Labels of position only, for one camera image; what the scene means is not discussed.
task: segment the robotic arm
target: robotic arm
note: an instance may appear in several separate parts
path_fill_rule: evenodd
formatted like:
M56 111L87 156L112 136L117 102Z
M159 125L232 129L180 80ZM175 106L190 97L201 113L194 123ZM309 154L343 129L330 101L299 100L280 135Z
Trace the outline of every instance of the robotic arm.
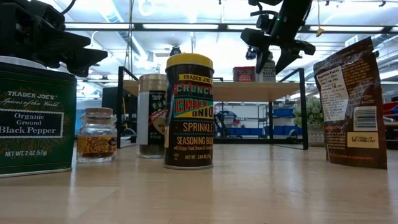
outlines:
M270 45L279 46L281 49L280 58L276 64L276 74L290 65L297 58L301 58L299 52L304 51L307 55L315 53L315 46L302 40L295 40L300 27L305 25L305 20L310 13L312 0L284 0L278 12L263 11L260 2L276 6L283 0L249 0L252 6L258 6L259 11L252 12L251 16L258 16L256 27L261 30L245 28L241 38L249 46L246 54L252 55L256 52L256 72L260 73L267 62Z

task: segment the small glass jar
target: small glass jar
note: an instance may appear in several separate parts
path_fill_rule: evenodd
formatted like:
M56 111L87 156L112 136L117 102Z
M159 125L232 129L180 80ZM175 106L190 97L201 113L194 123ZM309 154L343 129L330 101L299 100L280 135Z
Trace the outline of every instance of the small glass jar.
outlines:
M109 162L116 155L118 131L110 108L87 108L80 116L83 126L77 140L78 162Z

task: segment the ceiling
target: ceiling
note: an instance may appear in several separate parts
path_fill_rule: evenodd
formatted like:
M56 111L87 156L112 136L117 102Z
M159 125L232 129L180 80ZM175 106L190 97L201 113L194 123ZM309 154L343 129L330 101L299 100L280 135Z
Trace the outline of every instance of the ceiling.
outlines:
M61 11L71 0L42 0ZM379 7L381 1L320 1L321 25L356 25L356 26L394 26L398 24L398 1L387 1ZM279 11L278 6L263 4L263 10ZM132 10L133 22L148 23L237 23L255 24L257 17L250 17L250 12L258 8L250 6L247 0L135 0ZM118 22L129 21L129 0L77 0L74 7L65 16L67 22L109 22L109 16L116 16ZM318 4L312 4L312 10L307 24L318 24ZM124 65L127 43L115 31L78 31L76 34L92 38L91 48L103 49L109 52L108 58L99 63L98 67L91 67L89 78L99 79L108 76L117 79L118 67ZM317 47L315 55L304 55L303 58L290 64L278 77L290 73L296 68L303 67L307 73L312 65L325 57L345 47L345 42L358 35L363 39L364 34L298 34L297 39L306 40ZM241 40L239 32L133 32L137 43L156 57L150 63L135 63L132 72L136 76L147 73L164 73L168 53L173 45L179 45L182 52L195 52L206 55L214 63L215 77L232 80L233 67L253 66L255 60L246 60L247 45ZM379 48L378 60L385 60L396 54L396 39ZM274 60L279 58L278 47L271 48Z

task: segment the wooden shelf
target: wooden shelf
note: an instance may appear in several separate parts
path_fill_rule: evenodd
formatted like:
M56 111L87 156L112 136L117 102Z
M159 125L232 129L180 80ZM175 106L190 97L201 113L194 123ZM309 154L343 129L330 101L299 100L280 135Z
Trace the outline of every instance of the wooden shelf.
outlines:
M124 89L138 95L137 81L124 81ZM292 95L299 90L298 83L277 82L214 82L214 101L263 101L270 102Z

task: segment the red box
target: red box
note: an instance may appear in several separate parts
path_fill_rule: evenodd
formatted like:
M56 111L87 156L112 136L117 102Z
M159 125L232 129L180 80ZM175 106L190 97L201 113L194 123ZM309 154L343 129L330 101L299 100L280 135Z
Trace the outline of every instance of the red box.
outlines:
M256 68L254 66L249 67L234 67L234 82L254 82L254 75L256 74Z

